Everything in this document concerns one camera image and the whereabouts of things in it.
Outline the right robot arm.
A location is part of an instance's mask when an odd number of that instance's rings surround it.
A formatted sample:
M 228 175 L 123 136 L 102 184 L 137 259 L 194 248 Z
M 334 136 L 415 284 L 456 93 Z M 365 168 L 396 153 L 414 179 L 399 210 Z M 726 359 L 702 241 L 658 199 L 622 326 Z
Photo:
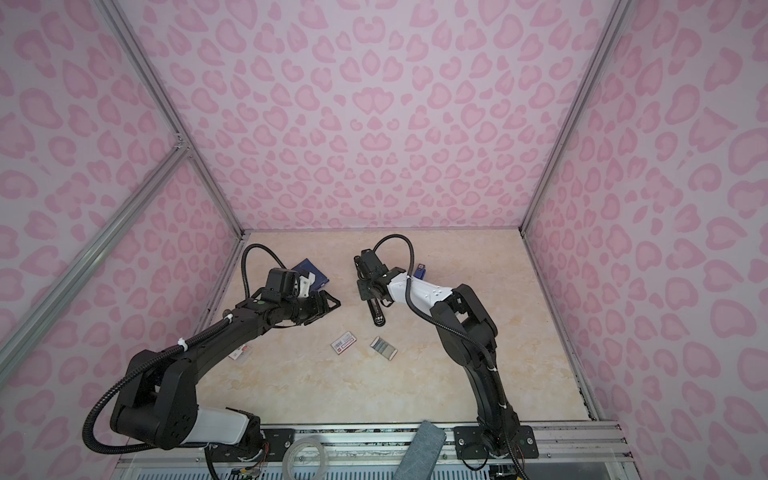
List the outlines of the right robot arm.
M 496 458 L 507 456 L 520 421 L 497 366 L 498 329 L 474 290 L 466 284 L 438 286 L 402 268 L 390 269 L 371 249 L 355 256 L 354 264 L 360 298 L 376 326 L 386 322 L 383 309 L 398 303 L 436 328 L 446 354 L 468 377 L 485 448 Z

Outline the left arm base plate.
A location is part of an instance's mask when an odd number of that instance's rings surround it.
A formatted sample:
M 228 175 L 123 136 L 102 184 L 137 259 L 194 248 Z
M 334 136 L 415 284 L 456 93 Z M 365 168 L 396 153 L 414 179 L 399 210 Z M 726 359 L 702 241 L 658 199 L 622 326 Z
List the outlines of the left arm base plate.
M 252 428 L 236 444 L 214 444 L 206 449 L 213 462 L 281 462 L 294 443 L 291 428 Z

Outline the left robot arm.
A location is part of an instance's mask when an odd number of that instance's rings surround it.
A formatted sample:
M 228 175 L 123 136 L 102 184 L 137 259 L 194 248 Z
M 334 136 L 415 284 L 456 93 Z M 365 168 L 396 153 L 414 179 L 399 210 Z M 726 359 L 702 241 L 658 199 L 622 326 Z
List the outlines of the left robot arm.
M 337 310 L 340 300 L 311 288 L 311 277 L 273 268 L 265 286 L 199 334 L 160 352 L 144 350 L 114 387 L 111 429 L 132 439 L 125 452 L 193 446 L 231 447 L 253 457 L 264 447 L 259 418 L 234 408 L 205 408 L 197 385 L 238 348 L 274 329 L 308 326 Z

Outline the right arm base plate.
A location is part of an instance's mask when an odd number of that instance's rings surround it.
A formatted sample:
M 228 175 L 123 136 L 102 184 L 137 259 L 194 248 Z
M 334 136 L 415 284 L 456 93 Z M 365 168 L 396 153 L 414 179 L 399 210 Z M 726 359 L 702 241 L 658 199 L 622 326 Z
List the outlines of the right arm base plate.
M 490 460 L 509 456 L 506 440 L 494 437 L 480 426 L 456 426 L 452 432 L 456 456 L 461 460 Z M 540 453 L 531 426 L 520 426 L 509 443 L 518 459 L 539 458 Z

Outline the red white staple box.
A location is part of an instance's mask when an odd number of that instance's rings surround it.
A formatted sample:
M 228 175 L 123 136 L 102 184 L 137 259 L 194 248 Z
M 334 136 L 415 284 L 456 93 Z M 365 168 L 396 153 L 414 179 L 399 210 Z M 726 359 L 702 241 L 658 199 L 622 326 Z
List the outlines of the red white staple box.
M 331 343 L 331 348 L 337 355 L 343 354 L 357 342 L 357 338 L 350 331 L 346 331 Z

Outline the silver staple tray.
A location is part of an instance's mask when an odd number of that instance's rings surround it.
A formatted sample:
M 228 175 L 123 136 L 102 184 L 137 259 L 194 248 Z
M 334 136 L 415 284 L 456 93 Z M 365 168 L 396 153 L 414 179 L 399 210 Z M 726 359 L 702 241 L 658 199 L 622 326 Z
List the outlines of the silver staple tray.
M 384 340 L 380 336 L 376 337 L 371 342 L 370 347 L 388 361 L 392 361 L 398 353 L 398 349 L 396 347 L 394 347 L 391 343 Z

